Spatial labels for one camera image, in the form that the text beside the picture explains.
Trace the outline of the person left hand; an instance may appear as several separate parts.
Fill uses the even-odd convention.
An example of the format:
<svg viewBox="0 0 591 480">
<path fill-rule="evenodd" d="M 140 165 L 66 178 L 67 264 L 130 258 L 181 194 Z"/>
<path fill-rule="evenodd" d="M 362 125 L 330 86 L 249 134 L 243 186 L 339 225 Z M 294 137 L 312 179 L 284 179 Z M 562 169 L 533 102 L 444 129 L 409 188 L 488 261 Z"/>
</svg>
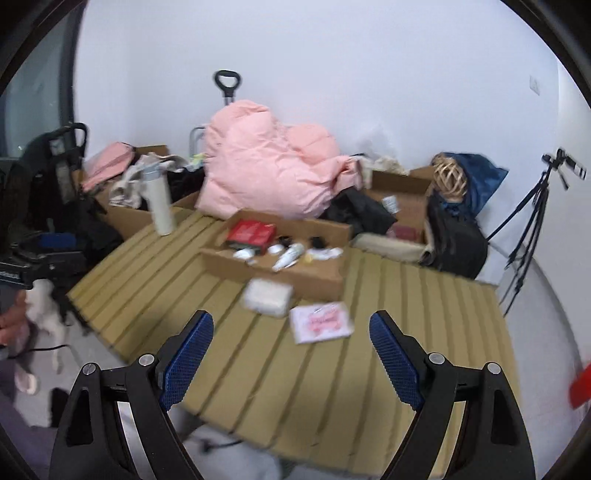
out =
<svg viewBox="0 0 591 480">
<path fill-rule="evenodd" d="M 2 346 L 13 346 L 22 336 L 24 326 L 27 324 L 26 307 L 26 291 L 20 290 L 16 294 L 13 305 L 1 315 L 0 344 Z"/>
</svg>

